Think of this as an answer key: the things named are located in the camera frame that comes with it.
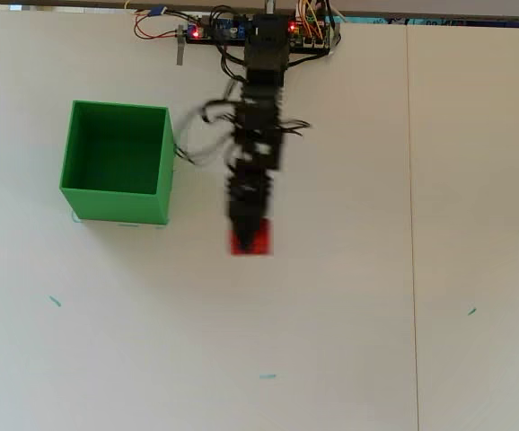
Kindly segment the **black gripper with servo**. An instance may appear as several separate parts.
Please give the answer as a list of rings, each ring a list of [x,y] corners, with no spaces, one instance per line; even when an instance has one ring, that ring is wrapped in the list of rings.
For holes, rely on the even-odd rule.
[[[265,170],[236,166],[227,182],[227,214],[234,250],[268,247],[268,212],[272,178]],[[251,220],[249,234],[246,216]]]

